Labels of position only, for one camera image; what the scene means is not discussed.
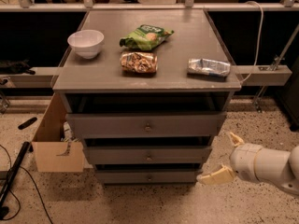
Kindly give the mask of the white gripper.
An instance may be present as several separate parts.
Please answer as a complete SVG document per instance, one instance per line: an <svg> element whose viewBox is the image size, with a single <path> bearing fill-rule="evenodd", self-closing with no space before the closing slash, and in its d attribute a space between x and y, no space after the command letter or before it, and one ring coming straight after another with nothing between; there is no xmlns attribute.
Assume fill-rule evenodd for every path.
<svg viewBox="0 0 299 224"><path fill-rule="evenodd" d="M258 152L263 149L260 145L246 143L236 134L229 132L231 145L235 147L230 155L231 167L221 165L221 167L207 175L197 176L197 181L204 185L221 185L232 182L237 175L241 180L258 183L255 174L255 159Z"/></svg>

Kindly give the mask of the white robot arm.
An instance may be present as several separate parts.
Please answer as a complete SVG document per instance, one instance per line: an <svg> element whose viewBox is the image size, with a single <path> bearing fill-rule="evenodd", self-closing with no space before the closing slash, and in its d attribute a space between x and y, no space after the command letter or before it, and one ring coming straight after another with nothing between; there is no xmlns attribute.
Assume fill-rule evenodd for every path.
<svg viewBox="0 0 299 224"><path fill-rule="evenodd" d="M234 147L230 165L221 165L212 173L197 176L200 183L220 185L238 177L251 183L268 183L299 197L299 147L291 151L275 150L246 143L234 133L229 133L229 138Z"/></svg>

